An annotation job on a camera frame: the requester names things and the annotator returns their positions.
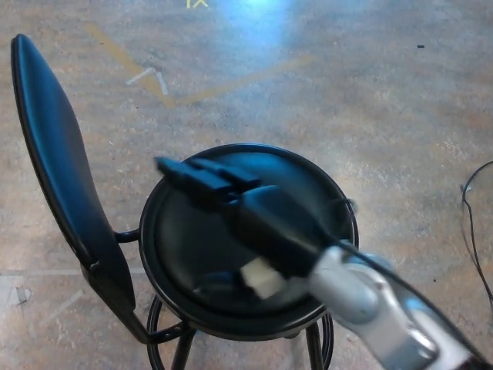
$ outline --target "black seat cushion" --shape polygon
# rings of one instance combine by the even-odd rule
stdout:
[[[321,176],[312,163],[290,152],[254,147],[238,146],[236,150],[220,147],[197,156],[240,167],[255,173],[265,184],[281,186],[328,230],[353,240],[347,206],[340,202],[345,196],[329,177]],[[154,207],[159,208],[154,223],[156,256],[169,279],[195,302],[225,315],[245,317],[272,315],[310,299],[304,285],[295,279],[265,301],[248,291],[198,291],[197,286],[204,278],[238,271],[256,255],[230,236],[220,216],[191,207],[176,190],[167,188],[160,204]]]

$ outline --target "chair backrest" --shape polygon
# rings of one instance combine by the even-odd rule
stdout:
[[[65,239],[103,300],[112,295],[119,308],[133,311],[129,267],[96,193],[79,124],[53,71],[25,35],[12,40],[12,79],[29,156]]]

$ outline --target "cable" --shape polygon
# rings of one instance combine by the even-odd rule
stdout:
[[[469,224],[471,228],[471,242],[472,242],[472,251],[475,257],[475,267],[476,270],[478,270],[479,277],[481,280],[483,280],[483,285],[485,286],[486,289],[486,294],[488,295],[488,300],[490,302],[490,305],[493,306],[493,294],[491,292],[491,289],[488,285],[488,282],[486,281],[485,275],[483,274],[483,270],[481,269],[481,264],[479,263],[479,257],[478,257],[478,250],[476,248],[476,240],[475,240],[475,227],[474,227],[474,222],[472,220],[472,208],[471,205],[469,204],[468,200],[466,199],[466,193],[468,192],[469,184],[471,181],[485,168],[493,164],[493,160],[483,164],[480,166],[469,179],[466,181],[464,187],[462,188],[462,203],[466,205],[468,208],[469,212]]]

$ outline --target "black chair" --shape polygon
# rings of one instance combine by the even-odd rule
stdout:
[[[137,341],[147,345],[154,369],[164,368],[157,345],[174,338],[179,338],[179,344],[172,369],[184,369],[197,330],[235,341],[265,341],[293,338],[303,329],[311,368],[328,368],[334,343],[332,321],[298,281],[290,281],[287,288],[265,301],[251,301],[246,294],[197,289],[204,276],[237,271],[256,256],[226,232],[219,217],[191,207],[183,195],[169,187],[166,178],[147,200],[139,229],[113,231],[92,181],[72,107],[25,35],[12,40],[12,77],[26,145],[50,209],[79,259],[85,279]],[[255,144],[219,146],[193,156],[197,157],[241,167],[264,183],[279,184],[328,230],[340,232],[357,245],[357,225],[347,198],[326,173],[303,157]],[[133,285],[119,246],[137,240],[156,291],[147,328],[134,314]],[[163,302],[181,322],[158,331]]]

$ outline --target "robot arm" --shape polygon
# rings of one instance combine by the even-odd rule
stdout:
[[[259,297],[275,294],[289,277],[303,278],[389,370],[492,368],[386,261],[330,236],[279,187],[209,160],[156,162],[171,186],[195,207],[221,214],[230,233],[260,255],[241,271]]]

